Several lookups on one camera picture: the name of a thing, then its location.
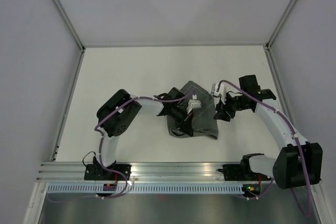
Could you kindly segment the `grey cloth napkin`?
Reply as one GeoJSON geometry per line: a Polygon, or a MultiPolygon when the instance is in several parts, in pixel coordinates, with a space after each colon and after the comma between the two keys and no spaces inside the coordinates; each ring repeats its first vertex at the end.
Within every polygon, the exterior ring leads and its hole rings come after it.
{"type": "Polygon", "coordinates": [[[192,90],[194,90],[194,93],[197,95],[197,99],[201,102],[202,105],[201,108],[193,109],[193,136],[206,136],[214,140],[218,139],[217,121],[214,120],[214,98],[209,94],[207,90],[205,90],[193,81],[187,82],[182,88],[179,89],[179,91],[184,95],[190,93],[192,90]]]}

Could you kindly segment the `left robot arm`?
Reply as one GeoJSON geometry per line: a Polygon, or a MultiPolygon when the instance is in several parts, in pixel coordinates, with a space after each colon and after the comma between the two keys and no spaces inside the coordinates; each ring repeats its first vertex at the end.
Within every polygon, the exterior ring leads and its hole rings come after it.
{"type": "Polygon", "coordinates": [[[94,130],[101,134],[96,156],[97,175],[104,180],[114,176],[119,137],[137,115],[166,116],[173,120],[173,129],[192,137],[194,110],[201,107],[195,90],[183,94],[179,89],[172,88],[168,93],[137,97],[120,89],[97,112],[98,124],[94,130]]]}

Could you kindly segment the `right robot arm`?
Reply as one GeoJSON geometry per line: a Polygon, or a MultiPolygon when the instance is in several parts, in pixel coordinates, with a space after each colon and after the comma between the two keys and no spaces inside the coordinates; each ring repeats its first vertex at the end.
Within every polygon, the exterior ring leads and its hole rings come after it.
{"type": "Polygon", "coordinates": [[[255,75],[240,77],[239,86],[221,80],[213,84],[211,95],[219,99],[214,119],[229,122],[236,112],[251,110],[262,120],[279,148],[277,158],[262,153],[244,155],[239,167],[243,178],[262,174],[274,179],[281,189],[309,187],[320,182],[322,147],[310,143],[295,129],[274,93],[262,89],[255,75]]]}

